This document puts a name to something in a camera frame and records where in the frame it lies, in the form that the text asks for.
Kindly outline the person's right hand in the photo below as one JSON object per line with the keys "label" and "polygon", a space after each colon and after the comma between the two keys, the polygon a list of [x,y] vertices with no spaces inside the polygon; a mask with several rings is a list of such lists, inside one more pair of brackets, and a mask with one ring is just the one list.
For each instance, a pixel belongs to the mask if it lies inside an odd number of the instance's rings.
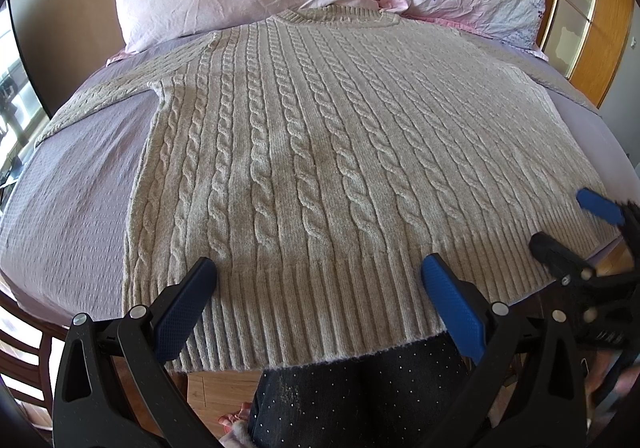
{"label": "person's right hand", "polygon": [[614,402],[617,399],[626,397],[634,386],[636,379],[638,379],[639,358],[636,358],[631,366],[617,376],[615,386],[610,391],[610,394],[599,405],[593,402],[593,392],[603,384],[605,376],[611,372],[618,358],[620,358],[620,353],[600,350],[589,366],[585,379],[589,438],[595,438],[608,425],[608,422],[613,419],[615,414],[613,410]]}

